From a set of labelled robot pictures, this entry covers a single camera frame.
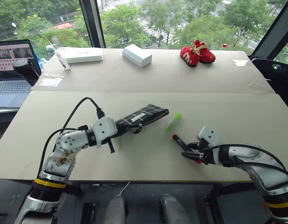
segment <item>window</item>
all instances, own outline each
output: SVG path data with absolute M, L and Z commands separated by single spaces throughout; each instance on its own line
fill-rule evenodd
M 282 62 L 288 64 L 288 43 L 286 46 L 279 52 L 279 54 L 275 57 L 275 61 Z
M 46 60 L 60 46 L 91 46 L 79 0 L 0 0 L 0 41 L 17 39 Z
M 107 48 L 213 50 L 251 54 L 287 0 L 96 0 Z

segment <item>shoelace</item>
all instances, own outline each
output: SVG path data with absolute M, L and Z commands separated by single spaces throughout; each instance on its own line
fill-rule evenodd
M 200 50 L 203 48 L 207 48 L 206 43 L 204 45 L 200 45 L 199 47 L 197 47 L 195 44 L 193 44 L 191 47 L 191 50 L 192 50 L 193 54 L 197 54 L 197 55 L 201 56 Z

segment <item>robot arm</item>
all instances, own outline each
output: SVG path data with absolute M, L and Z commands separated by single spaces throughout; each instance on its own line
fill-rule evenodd
M 185 150 L 181 153 L 183 156 L 205 164 L 238 167 L 246 171 L 267 202 L 274 221 L 278 224 L 288 224 L 288 175 L 273 168 L 253 165 L 253 163 L 260 163 L 284 169 L 282 163 L 273 158 L 273 155 L 249 148 L 248 145 L 240 147 L 227 144 L 215 148 L 223 142 L 221 136 L 209 125 L 202 128 L 197 139 L 199 143 L 183 146 Z
M 30 217 L 30 215 L 35 216 L 36 214 L 37 220 L 40 219 L 40 215 L 51 215 L 49 218 L 45 217 L 45 220 L 52 223 L 54 221 L 53 214 L 60 205 L 61 194 L 75 166 L 75 156 L 81 149 L 89 146 L 100 147 L 102 144 L 110 143 L 110 137 L 116 133 L 115 122 L 108 117 L 100 118 L 88 130 L 70 130 L 61 133 L 57 137 L 54 152 L 49 156 L 33 182 L 15 224 L 28 222 L 30 219 L 34 220 L 35 217 Z

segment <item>red shoe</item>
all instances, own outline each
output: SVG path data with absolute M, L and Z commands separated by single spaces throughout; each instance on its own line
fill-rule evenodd
M 200 62 L 202 63 L 212 63 L 215 61 L 215 55 L 211 53 L 211 51 L 207 48 L 207 44 L 204 42 L 200 42 L 199 40 L 196 40 L 194 42 L 194 45 L 197 49 L 199 49 L 200 52 Z
M 188 66 L 196 67 L 200 59 L 200 54 L 197 52 L 194 46 L 193 48 L 184 47 L 180 51 L 180 57 Z

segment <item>yellow ring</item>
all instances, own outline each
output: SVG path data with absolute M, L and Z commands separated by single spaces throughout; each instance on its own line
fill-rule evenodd
M 268 205 L 270 208 L 282 209 L 282 208 L 288 207 L 288 202 L 280 203 L 280 204 L 270 204 L 270 203 L 267 203 L 267 205 Z
M 51 182 L 47 182 L 47 181 L 43 181 L 40 179 L 35 179 L 34 180 L 35 183 L 38 183 L 40 185 L 44 185 L 44 186 L 48 186 L 48 187 L 52 187 L 52 188 L 65 188 L 66 184 L 61 184 L 61 183 L 51 183 Z

